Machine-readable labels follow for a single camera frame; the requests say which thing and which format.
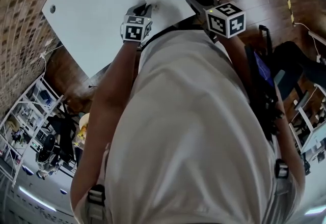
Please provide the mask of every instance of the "person's left arm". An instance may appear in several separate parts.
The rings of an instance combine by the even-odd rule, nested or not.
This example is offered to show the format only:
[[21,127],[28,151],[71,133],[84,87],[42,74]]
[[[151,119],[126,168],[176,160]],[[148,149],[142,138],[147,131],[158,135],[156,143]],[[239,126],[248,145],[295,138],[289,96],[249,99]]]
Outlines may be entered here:
[[91,106],[85,148],[71,183],[71,206],[96,185],[105,148],[128,103],[139,43],[125,42],[99,84]]

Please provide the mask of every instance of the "person's right arm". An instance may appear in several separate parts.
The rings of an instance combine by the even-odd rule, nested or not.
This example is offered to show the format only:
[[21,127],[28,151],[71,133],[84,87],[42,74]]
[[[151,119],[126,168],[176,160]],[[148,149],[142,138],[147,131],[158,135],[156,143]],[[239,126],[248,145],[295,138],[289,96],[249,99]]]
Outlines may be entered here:
[[[244,43],[237,36],[230,39],[219,37],[219,41],[225,47],[233,64],[233,68],[238,74],[245,89],[250,91],[252,87],[252,81]],[[276,92],[279,99],[277,109],[285,114],[282,98],[277,87]],[[282,159],[288,165],[294,178],[298,182],[301,192],[303,193],[305,188],[305,171],[302,161],[296,151],[286,116],[284,115],[282,119],[277,119],[275,124],[279,130],[277,139],[280,146]]]

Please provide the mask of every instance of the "dark wood floor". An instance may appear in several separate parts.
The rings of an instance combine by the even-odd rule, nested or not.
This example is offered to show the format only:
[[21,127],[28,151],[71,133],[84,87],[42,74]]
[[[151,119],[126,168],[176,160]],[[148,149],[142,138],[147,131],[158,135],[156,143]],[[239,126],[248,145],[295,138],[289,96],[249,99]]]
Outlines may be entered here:
[[[244,43],[255,46],[264,45],[259,35],[260,24],[270,29],[273,46],[285,41],[294,41],[304,53],[311,59],[316,59],[316,50],[313,41],[308,36],[308,31],[302,25],[293,27],[286,0],[229,0],[240,5],[247,12],[247,30],[240,35]],[[302,22],[312,31],[326,38],[323,24],[326,22],[326,0],[291,0],[295,22]],[[326,57],[326,47],[317,43],[320,53]],[[72,110],[87,112],[90,108],[94,89],[88,86],[96,86],[103,75],[104,70],[93,78],[83,73],[67,50],[62,47],[58,49],[48,64],[46,80],[60,93],[64,94]],[[311,82],[302,78],[300,86],[303,91],[313,92],[314,86]],[[296,112],[293,100],[297,98],[293,91],[285,101],[288,120],[292,120]],[[319,109],[322,94],[317,90],[306,105],[305,109],[316,113]]]

